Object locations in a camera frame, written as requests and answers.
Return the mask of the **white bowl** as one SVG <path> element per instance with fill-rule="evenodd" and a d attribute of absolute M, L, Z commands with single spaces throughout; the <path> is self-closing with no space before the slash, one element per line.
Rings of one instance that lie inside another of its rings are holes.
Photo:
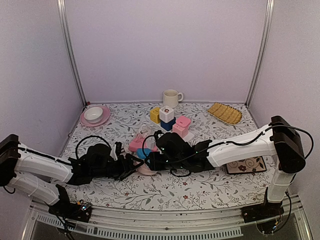
<path fill-rule="evenodd" d="M 101 107 L 90 107 L 84 112 L 84 119 L 90 123 L 96 123 L 101 120 L 103 109 Z"/>

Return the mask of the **pink flat power strip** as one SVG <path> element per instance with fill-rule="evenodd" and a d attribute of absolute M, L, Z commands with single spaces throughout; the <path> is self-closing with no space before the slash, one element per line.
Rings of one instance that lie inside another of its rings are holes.
<path fill-rule="evenodd" d="M 142 148 L 144 138 L 132 140 L 128 146 L 128 150 L 131 152 L 136 152 L 138 149 Z M 155 140 L 153 138 L 148 138 L 144 143 L 144 151 L 147 152 L 147 149 L 152 150 L 153 152 L 158 151 Z"/>

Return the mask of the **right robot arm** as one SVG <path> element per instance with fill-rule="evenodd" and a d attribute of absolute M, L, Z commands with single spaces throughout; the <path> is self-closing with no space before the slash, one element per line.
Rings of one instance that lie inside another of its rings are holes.
<path fill-rule="evenodd" d="M 254 131 L 223 140 L 200 141 L 194 146 L 175 132 L 156 133 L 158 151 L 146 153 L 144 162 L 152 171 L 185 169 L 199 173 L 235 161 L 277 156 L 278 169 L 266 189 L 266 201 L 258 208 L 262 218 L 269 218 L 278 210 L 294 175 L 306 166 L 308 155 L 300 132 L 300 128 L 276 115 L 269 124 Z"/>

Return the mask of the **floral table cloth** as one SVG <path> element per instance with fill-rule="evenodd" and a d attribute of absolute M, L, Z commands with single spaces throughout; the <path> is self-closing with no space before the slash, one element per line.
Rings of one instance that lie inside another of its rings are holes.
<path fill-rule="evenodd" d="M 97 143 L 121 142 L 127 146 L 142 125 L 154 131 L 158 127 L 150 121 L 149 112 L 156 107 L 153 103 L 109 104 L 110 117 L 97 127 L 86 127 L 77 122 L 69 134 L 63 151 L 64 158 L 83 155 L 88 147 Z M 232 126 L 225 124 L 208 113 L 209 103 L 181 103 L 174 112 L 177 117 L 190 118 L 192 143 L 212 139 L 222 140 L 251 132 L 257 128 L 243 104 L 234 107 L 242 112 L 242 120 Z M 261 203 L 266 187 L 270 184 L 275 159 L 265 156 L 265 172 L 230 175 L 224 166 L 211 171 L 188 174 L 180 171 L 171 174 L 160 171 L 152 176 L 139 172 L 122 181 L 95 178 L 86 185 L 66 185 L 71 201 L 83 200 L 94 206 L 150 211 L 207 210 Z"/>

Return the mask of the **pink plate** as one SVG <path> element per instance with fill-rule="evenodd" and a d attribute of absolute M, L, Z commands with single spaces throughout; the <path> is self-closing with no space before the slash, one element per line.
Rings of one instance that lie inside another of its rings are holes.
<path fill-rule="evenodd" d="M 79 121 L 86 127 L 98 127 L 107 122 L 110 114 L 107 106 L 92 106 L 80 115 Z"/>

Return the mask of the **pink cube socket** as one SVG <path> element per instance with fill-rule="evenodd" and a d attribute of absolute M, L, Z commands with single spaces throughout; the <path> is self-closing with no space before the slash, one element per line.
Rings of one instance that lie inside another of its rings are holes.
<path fill-rule="evenodd" d="M 172 126 L 172 132 L 177 133 L 181 138 L 184 138 L 189 133 L 189 129 L 187 127 L 181 127 L 175 123 Z"/>

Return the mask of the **white cube socket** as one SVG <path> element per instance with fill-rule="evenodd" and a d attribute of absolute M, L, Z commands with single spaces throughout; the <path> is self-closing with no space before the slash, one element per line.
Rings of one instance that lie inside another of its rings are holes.
<path fill-rule="evenodd" d="M 169 106 L 163 106 L 159 109 L 159 119 L 164 122 L 168 123 L 174 119 L 174 110 Z"/>

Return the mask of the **pink plug adapter on top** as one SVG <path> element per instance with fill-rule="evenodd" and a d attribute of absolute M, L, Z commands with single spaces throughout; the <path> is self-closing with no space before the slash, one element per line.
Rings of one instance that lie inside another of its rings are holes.
<path fill-rule="evenodd" d="M 181 115 L 176 119 L 175 123 L 182 128 L 188 128 L 191 124 L 191 119 Z"/>

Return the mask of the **yellow cube socket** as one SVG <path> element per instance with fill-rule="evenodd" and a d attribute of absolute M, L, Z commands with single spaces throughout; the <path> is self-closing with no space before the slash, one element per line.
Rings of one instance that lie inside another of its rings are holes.
<path fill-rule="evenodd" d="M 155 107 L 149 112 L 149 118 L 152 122 L 159 124 L 160 120 L 160 107 Z"/>

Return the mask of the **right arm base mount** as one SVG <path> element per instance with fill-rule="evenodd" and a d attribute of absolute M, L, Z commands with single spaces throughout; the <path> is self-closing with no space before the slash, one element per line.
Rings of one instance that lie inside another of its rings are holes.
<path fill-rule="evenodd" d="M 273 217 L 280 217 L 284 213 L 283 202 L 260 203 L 241 208 L 241 216 L 245 223 L 251 223 Z"/>

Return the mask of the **blue plug adapter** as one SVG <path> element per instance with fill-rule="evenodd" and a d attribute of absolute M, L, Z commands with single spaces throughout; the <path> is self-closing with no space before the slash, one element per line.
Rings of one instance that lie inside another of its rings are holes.
<path fill-rule="evenodd" d="M 152 150 L 149 148 L 145 148 L 144 150 L 142 148 L 138 148 L 136 150 L 136 155 L 139 159 L 144 160 L 151 152 L 152 152 Z"/>

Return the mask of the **floral square coaster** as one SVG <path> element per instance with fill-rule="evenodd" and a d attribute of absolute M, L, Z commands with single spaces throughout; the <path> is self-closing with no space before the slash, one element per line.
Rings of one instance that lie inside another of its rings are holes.
<path fill-rule="evenodd" d="M 262 173 L 267 170 L 262 156 L 233 161 L 225 166 L 227 173 L 230 175 Z"/>

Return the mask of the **cream ceramic mug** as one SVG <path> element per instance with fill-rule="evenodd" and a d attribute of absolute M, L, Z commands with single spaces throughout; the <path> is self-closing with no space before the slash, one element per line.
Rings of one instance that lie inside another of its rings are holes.
<path fill-rule="evenodd" d="M 184 94 L 173 89 L 168 89 L 163 92 L 162 104 L 170 108 L 178 106 L 179 102 L 184 99 Z"/>

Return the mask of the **dark blue cube socket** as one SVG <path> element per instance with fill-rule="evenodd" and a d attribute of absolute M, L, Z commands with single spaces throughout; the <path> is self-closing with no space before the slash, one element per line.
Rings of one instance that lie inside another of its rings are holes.
<path fill-rule="evenodd" d="M 173 128 L 173 125 L 176 123 L 176 118 L 174 117 L 171 121 L 169 122 L 164 122 L 160 121 L 160 126 L 165 129 L 166 131 L 171 131 Z"/>

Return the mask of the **round pink socket with cord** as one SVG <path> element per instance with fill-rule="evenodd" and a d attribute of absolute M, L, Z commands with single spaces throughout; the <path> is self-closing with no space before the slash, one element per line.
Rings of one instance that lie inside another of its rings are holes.
<path fill-rule="evenodd" d="M 150 170 L 150 168 L 144 163 L 137 168 L 137 171 L 145 176 L 154 176 L 157 171 Z"/>

